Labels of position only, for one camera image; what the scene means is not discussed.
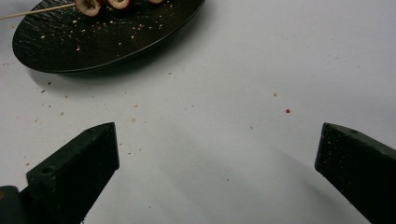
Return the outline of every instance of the wooden skewer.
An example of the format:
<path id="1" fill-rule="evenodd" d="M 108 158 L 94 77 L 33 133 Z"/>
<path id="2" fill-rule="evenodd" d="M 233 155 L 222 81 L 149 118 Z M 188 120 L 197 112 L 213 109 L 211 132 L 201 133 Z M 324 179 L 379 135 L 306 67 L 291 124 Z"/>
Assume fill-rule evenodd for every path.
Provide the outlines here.
<path id="1" fill-rule="evenodd" d="M 5 17 L 0 17 L 0 20 L 5 20 L 5 19 L 19 17 L 19 16 L 26 16 L 26 15 L 36 14 L 36 13 L 42 13 L 42 12 L 47 12 L 47 11 L 53 11 L 53 10 L 58 10 L 58 9 L 61 9 L 61 8 L 73 7 L 74 5 L 75 5 L 74 3 L 71 3 L 71 4 L 66 4 L 66 5 L 63 5 L 63 6 L 59 6 L 59 7 L 49 7 L 49 8 L 39 9 L 39 10 L 35 10 L 35 11 L 29 11 L 29 12 L 22 12 L 22 13 L 12 14 L 12 15 L 8 15 L 8 16 L 5 16 Z"/>

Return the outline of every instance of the tabletop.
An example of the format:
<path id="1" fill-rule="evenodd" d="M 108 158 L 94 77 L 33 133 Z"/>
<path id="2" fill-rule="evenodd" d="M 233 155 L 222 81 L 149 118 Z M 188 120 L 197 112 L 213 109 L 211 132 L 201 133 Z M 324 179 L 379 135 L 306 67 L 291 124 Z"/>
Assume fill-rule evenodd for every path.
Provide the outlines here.
<path id="1" fill-rule="evenodd" d="M 0 16 L 39 0 L 4 0 Z M 114 121 L 85 223 L 368 223 L 314 169 L 324 122 L 395 148 L 396 2 L 206 0 L 168 41 L 80 74 L 22 65 L 0 21 L 0 186 Z"/>

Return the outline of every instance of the black plate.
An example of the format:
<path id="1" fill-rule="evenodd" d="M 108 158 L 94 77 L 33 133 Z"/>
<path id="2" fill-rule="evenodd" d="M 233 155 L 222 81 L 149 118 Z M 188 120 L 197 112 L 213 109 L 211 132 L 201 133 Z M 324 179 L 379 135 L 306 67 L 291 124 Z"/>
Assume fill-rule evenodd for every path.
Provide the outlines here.
<path id="1" fill-rule="evenodd" d="M 12 41 L 21 63 L 41 72 L 90 71 L 129 60 L 161 44 L 201 8 L 205 0 L 164 0 L 125 10 L 105 5 L 94 18 L 75 7 L 26 16 Z M 44 0 L 33 10 L 69 4 Z"/>

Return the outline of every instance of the white table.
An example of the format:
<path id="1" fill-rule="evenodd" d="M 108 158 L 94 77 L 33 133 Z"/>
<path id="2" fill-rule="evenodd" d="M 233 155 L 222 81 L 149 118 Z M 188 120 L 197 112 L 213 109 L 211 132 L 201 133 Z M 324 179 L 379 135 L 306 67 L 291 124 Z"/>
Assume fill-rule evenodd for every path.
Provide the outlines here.
<path id="1" fill-rule="evenodd" d="M 4 0 L 0 15 L 38 2 Z M 323 122 L 396 147 L 395 10 L 206 0 L 166 46 L 97 76 L 24 67 L 21 18 L 0 21 L 0 186 L 25 188 L 27 171 L 114 121 L 120 169 L 87 224 L 367 223 L 314 161 Z"/>

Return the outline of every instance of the screw hole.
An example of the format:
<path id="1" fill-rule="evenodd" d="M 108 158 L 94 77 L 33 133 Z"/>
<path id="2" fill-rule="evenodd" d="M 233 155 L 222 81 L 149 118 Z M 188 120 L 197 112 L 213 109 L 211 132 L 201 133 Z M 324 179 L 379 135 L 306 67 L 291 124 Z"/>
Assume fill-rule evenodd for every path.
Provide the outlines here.
<path id="1" fill-rule="evenodd" d="M 55 168 L 53 166 L 49 166 L 49 167 L 46 167 L 46 168 L 42 169 L 41 173 L 43 175 L 47 175 L 47 174 L 51 173 L 54 169 Z"/>

